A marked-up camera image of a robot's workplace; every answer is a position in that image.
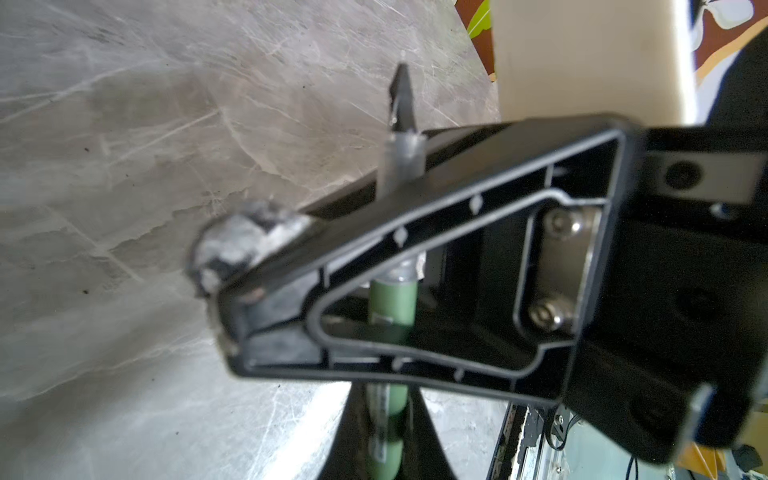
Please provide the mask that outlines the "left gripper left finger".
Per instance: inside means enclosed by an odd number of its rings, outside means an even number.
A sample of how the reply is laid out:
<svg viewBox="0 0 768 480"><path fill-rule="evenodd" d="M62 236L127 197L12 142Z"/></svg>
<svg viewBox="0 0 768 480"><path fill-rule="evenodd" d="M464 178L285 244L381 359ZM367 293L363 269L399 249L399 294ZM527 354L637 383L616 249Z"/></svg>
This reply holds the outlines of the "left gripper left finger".
<svg viewBox="0 0 768 480"><path fill-rule="evenodd" d="M367 479L368 413L366 388L352 383L338 428L318 479Z"/></svg>

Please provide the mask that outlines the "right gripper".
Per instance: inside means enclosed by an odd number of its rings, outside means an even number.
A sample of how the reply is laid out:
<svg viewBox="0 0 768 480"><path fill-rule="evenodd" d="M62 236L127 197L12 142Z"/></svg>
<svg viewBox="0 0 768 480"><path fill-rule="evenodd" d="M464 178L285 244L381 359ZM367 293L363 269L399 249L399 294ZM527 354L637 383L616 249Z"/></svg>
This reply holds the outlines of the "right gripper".
<svg viewBox="0 0 768 480"><path fill-rule="evenodd" d="M767 395L767 130L654 129L565 403L633 456L735 444Z"/></svg>

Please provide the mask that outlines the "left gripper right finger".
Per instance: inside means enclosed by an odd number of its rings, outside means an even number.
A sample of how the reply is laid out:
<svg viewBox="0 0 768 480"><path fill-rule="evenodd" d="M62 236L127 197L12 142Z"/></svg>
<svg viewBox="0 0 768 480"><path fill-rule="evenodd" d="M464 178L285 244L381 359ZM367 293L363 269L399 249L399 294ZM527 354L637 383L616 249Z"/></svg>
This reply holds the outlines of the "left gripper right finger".
<svg viewBox="0 0 768 480"><path fill-rule="evenodd" d="M407 478L422 480L456 478L418 387L409 388Z"/></svg>

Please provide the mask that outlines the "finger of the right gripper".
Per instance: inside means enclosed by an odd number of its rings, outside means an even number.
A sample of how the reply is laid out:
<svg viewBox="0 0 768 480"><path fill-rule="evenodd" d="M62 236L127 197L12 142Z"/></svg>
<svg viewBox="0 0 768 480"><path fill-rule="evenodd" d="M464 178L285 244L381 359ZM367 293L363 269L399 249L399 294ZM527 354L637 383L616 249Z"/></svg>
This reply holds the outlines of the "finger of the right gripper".
<svg viewBox="0 0 768 480"><path fill-rule="evenodd" d="M204 227L188 275L235 374L561 399L641 129L589 115L421 135L424 173L380 200L367 177ZM370 283L414 257L414 324L371 324Z"/></svg>

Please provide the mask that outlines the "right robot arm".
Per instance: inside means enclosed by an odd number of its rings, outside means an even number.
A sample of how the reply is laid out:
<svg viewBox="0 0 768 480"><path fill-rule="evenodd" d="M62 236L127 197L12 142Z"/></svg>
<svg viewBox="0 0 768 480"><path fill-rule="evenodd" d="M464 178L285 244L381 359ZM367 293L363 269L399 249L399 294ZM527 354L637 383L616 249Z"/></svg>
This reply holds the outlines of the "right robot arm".
<svg viewBox="0 0 768 480"><path fill-rule="evenodd" d="M502 120L420 130L303 210L208 223L187 274L230 371L353 384L324 472L451 473L421 391L565 407L649 463L767 394L767 6L495 1Z"/></svg>

